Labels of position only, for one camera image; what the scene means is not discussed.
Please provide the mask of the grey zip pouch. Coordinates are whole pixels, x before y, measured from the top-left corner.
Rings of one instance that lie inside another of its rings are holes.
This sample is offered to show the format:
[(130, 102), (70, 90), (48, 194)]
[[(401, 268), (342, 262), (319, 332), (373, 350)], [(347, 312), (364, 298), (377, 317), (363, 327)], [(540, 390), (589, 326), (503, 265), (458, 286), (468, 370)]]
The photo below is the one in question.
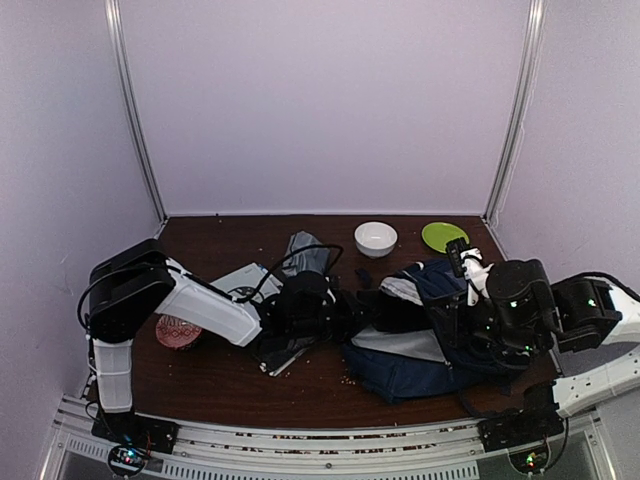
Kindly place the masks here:
[(282, 273), (292, 278), (304, 271), (325, 275), (328, 272), (330, 249), (311, 233), (298, 231), (290, 237), (282, 264)]

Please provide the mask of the black leather case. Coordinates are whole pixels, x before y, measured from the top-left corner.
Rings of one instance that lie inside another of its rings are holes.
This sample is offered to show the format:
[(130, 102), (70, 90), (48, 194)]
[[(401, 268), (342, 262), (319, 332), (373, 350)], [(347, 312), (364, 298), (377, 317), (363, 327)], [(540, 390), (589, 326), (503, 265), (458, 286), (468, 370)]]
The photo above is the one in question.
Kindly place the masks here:
[(356, 299), (364, 310), (367, 323), (378, 331), (400, 334), (433, 328), (425, 308), (409, 300), (380, 290), (358, 291)]

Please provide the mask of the navy blue student backpack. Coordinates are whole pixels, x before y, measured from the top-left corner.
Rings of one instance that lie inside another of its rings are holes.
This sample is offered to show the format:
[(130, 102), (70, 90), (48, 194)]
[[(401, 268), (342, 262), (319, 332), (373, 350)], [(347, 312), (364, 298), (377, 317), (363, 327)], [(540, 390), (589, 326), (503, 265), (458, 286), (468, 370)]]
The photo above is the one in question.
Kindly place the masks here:
[(514, 358), (498, 360), (490, 347), (474, 340), (452, 348), (436, 326), (440, 300), (466, 294), (466, 283), (454, 276), (445, 259), (416, 262), (387, 277), (377, 289), (422, 305), (433, 328), (392, 334), (364, 328), (341, 351), (352, 378), (389, 403), (435, 397), (465, 390), (484, 382), (508, 385), (521, 372)]

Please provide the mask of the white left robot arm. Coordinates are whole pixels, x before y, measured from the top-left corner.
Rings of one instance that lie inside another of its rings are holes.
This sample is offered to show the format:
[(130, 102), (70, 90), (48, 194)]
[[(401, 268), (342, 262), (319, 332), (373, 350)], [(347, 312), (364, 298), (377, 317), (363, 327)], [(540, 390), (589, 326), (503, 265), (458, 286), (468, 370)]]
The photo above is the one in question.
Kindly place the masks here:
[(134, 339), (152, 315), (176, 317), (253, 349), (261, 370), (275, 377), (317, 343), (343, 343), (365, 328), (370, 313), (339, 288), (329, 267), (304, 267), (275, 292), (264, 286), (288, 261), (306, 253), (344, 250), (336, 244), (299, 247), (261, 274), (254, 286), (228, 291), (206, 282), (147, 239), (97, 265), (77, 302), (76, 315), (89, 340), (97, 380), (98, 411), (123, 444), (144, 433), (132, 392)]

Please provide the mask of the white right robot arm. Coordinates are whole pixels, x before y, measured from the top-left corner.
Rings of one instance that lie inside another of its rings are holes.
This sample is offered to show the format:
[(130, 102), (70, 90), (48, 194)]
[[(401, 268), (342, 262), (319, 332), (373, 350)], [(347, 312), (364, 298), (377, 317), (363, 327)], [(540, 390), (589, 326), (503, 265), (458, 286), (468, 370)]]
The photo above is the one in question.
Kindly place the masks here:
[[(577, 353), (619, 343), (639, 343), (639, 296), (603, 272), (549, 282), (537, 259), (484, 265), (464, 238), (446, 245), (456, 277), (467, 284), (445, 305), (443, 337), (453, 348), (483, 342), (492, 353), (531, 357), (552, 348)], [(565, 433), (568, 419), (637, 388), (639, 350), (582, 374), (534, 385), (521, 410), (482, 420), (485, 450), (495, 451)]]

